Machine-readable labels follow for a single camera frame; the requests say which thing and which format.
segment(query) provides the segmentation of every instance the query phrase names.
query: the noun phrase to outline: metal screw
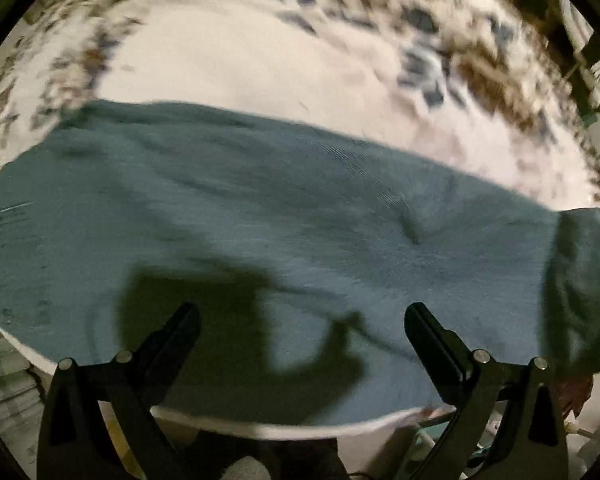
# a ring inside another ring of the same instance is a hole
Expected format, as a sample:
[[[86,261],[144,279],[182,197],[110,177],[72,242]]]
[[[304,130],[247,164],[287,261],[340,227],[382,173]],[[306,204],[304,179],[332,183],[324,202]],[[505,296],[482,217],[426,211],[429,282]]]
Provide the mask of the metal screw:
[[[474,359],[476,361],[478,361],[479,363],[485,364],[485,363],[489,362],[489,360],[491,359],[491,356],[489,355],[489,352],[487,352],[486,350],[476,350],[474,352]]]
[[[131,350],[121,350],[116,354],[116,362],[121,365],[127,364],[131,362],[131,359],[134,358],[134,353]]]
[[[547,363],[546,359],[543,357],[536,357],[534,359],[534,364],[541,370],[546,370],[549,367],[549,363]]]
[[[70,357],[65,357],[58,363],[58,368],[60,368],[63,372],[67,371],[74,365],[74,360]]]

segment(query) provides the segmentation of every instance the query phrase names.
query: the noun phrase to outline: gray cloth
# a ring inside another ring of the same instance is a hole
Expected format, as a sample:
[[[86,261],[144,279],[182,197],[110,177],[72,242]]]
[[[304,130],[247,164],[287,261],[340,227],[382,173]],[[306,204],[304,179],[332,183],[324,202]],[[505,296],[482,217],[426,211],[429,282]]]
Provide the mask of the gray cloth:
[[[20,341],[104,362],[187,300],[203,330],[170,408],[335,425],[438,406],[413,301],[499,360],[600,368],[600,210],[188,104],[97,102],[2,170],[0,324]]]

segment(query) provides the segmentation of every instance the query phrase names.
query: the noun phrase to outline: plaid fabric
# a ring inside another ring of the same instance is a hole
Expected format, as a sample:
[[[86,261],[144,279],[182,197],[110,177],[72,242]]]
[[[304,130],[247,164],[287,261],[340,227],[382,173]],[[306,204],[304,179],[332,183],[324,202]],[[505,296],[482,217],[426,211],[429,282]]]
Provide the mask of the plaid fabric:
[[[0,334],[0,437],[29,477],[36,477],[44,405],[31,364]]]

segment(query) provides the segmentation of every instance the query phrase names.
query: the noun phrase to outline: blue-gray fabric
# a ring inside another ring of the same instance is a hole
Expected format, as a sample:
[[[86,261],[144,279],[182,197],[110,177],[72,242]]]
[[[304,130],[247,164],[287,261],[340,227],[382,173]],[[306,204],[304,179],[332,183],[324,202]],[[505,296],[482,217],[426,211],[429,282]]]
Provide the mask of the blue-gray fabric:
[[[21,342],[104,362],[183,301],[203,330],[171,408],[334,425],[437,406],[414,301],[499,360],[600,369],[600,210],[189,104],[96,102],[0,172],[0,324]]]

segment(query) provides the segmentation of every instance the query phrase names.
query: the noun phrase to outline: dark green fabric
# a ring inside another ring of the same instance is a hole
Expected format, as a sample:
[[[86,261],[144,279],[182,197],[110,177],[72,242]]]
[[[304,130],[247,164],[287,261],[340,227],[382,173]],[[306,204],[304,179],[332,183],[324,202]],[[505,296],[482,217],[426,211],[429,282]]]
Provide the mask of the dark green fabric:
[[[413,301],[497,359],[600,369],[600,210],[187,104],[97,102],[0,172],[0,324],[20,341],[103,362],[185,300],[203,331],[171,408],[332,425],[435,406]]]

